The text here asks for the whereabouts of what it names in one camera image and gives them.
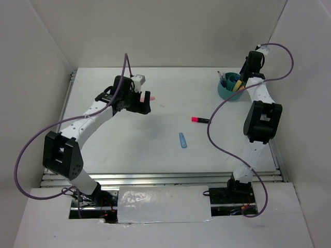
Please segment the yellow pastel highlighter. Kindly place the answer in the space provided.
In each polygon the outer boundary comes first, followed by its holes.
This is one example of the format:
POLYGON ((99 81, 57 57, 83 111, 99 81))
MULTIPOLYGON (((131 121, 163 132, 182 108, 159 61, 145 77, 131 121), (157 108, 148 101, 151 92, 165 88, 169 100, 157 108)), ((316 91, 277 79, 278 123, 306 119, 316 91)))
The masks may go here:
POLYGON ((238 81, 236 82, 236 84, 234 85, 232 91, 233 91, 233 92, 238 91, 238 89, 240 88, 241 85, 242 85, 241 80, 238 80, 238 81))

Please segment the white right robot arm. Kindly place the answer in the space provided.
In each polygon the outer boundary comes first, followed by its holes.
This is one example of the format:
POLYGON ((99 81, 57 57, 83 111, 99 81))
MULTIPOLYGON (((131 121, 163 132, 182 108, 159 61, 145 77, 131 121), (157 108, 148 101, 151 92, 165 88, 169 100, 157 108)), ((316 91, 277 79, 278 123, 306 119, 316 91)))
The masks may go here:
POLYGON ((265 76, 260 73, 264 61, 264 53, 259 50, 250 51, 240 71, 240 79, 251 99, 243 127, 247 137, 243 160, 249 167, 243 165, 237 168, 228 180, 225 195, 232 203, 250 194, 257 160, 267 143, 274 138, 282 113, 282 106, 271 98, 264 83, 265 76))

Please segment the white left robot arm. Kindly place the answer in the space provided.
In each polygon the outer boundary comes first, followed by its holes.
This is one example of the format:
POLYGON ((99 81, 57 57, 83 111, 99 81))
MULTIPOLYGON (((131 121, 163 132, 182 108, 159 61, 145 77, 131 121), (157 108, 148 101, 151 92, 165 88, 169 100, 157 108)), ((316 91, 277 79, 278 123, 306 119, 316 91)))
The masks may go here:
POLYGON ((73 122, 58 133, 50 131, 44 139, 43 166, 65 177, 76 187, 90 206, 112 202, 115 197, 102 190, 100 183, 83 169, 81 148, 85 142, 121 110, 146 115, 151 112, 149 91, 142 96, 145 76, 122 77, 118 75, 112 86, 100 93, 83 118, 73 122))

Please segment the black highlighter pink cap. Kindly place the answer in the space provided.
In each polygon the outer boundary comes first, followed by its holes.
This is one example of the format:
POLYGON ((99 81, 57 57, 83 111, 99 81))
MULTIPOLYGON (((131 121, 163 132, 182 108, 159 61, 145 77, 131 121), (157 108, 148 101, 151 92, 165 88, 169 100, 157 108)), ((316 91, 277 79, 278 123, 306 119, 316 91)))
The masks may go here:
POLYGON ((197 122, 197 123, 209 123, 209 119, 200 118, 200 117, 192 117, 191 121, 192 122, 197 122))

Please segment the light blue pastel highlighter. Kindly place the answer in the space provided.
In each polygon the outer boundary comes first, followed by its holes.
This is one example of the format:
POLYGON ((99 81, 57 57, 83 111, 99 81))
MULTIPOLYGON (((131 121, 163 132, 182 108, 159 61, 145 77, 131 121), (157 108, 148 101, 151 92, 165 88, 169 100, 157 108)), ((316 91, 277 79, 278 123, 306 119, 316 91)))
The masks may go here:
POLYGON ((187 148, 187 143, 183 133, 179 133, 180 145, 183 149, 187 148))

